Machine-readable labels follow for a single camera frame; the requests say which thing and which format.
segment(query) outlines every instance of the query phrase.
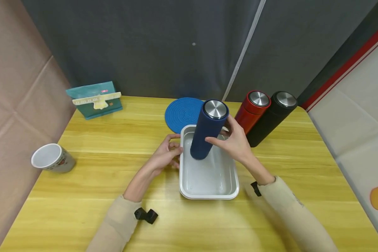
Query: black thermos bottle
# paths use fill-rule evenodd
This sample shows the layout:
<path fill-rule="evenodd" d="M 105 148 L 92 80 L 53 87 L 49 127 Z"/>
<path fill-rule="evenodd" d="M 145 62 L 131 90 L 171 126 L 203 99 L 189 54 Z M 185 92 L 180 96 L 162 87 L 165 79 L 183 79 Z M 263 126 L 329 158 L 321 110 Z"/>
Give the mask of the black thermos bottle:
<path fill-rule="evenodd" d="M 276 92 L 271 100 L 270 107 L 246 135 L 251 147 L 258 146 L 297 107 L 297 99 L 287 92 Z"/>

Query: wooden table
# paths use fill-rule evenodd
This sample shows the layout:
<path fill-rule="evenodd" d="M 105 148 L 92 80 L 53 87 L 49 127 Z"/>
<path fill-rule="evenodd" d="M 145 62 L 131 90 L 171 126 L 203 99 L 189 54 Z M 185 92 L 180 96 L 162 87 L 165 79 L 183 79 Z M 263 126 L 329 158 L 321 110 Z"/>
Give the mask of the wooden table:
<path fill-rule="evenodd" d="M 123 111 L 86 121 L 76 111 L 59 144 L 77 159 L 66 174 L 42 172 L 0 251 L 84 251 L 108 207 L 171 130 L 172 99 L 122 97 Z M 240 103 L 227 103 L 232 114 Z M 378 234 L 302 108 L 253 153 L 321 221 L 340 251 L 378 251 Z M 194 201 L 179 193 L 179 174 L 166 170 L 143 205 L 159 217 L 139 222 L 125 251 L 299 251 L 237 163 L 241 190 L 231 201 Z"/>

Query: beige sleeve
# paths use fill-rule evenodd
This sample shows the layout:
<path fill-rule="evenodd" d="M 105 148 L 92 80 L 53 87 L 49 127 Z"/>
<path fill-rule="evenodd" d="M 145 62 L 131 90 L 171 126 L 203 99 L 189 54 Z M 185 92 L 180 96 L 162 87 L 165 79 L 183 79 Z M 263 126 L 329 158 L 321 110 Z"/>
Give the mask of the beige sleeve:
<path fill-rule="evenodd" d="M 115 199 L 86 251 L 122 251 L 136 228 L 134 212 L 140 207 L 141 202 L 128 201 L 122 195 Z"/>
<path fill-rule="evenodd" d="M 316 217 L 294 196 L 285 182 L 276 177 L 259 191 L 285 223 L 302 251 L 338 251 L 329 234 Z"/>

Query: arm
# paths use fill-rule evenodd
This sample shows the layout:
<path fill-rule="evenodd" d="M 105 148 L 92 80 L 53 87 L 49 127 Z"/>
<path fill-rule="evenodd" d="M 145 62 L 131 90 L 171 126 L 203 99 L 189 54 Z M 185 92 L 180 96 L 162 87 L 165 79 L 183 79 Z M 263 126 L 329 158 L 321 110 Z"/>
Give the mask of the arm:
<path fill-rule="evenodd" d="M 230 137 L 223 141 L 205 140 L 225 151 L 247 168 L 258 182 L 258 189 L 269 205 L 277 212 L 302 251 L 338 251 L 325 228 L 314 215 L 298 201 L 285 182 L 274 177 L 253 155 L 244 129 L 232 117 L 228 117 Z"/>
<path fill-rule="evenodd" d="M 180 138 L 179 134 L 166 136 L 164 141 L 139 169 L 127 186 L 125 193 L 117 197 L 109 208 L 104 221 L 88 245 L 87 252 L 120 252 L 130 240 L 138 221 L 134 212 L 141 207 L 141 201 L 152 180 L 159 175 L 165 166 L 179 168 L 174 157 L 183 151 L 178 143 L 171 139 Z"/>

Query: white wall panel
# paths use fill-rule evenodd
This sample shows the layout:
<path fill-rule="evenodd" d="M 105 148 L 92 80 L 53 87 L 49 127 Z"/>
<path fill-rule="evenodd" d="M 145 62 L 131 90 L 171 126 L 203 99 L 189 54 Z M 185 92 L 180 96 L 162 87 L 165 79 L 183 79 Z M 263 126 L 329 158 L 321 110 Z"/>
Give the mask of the white wall panel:
<path fill-rule="evenodd" d="M 378 47 L 309 116 L 378 231 Z"/>

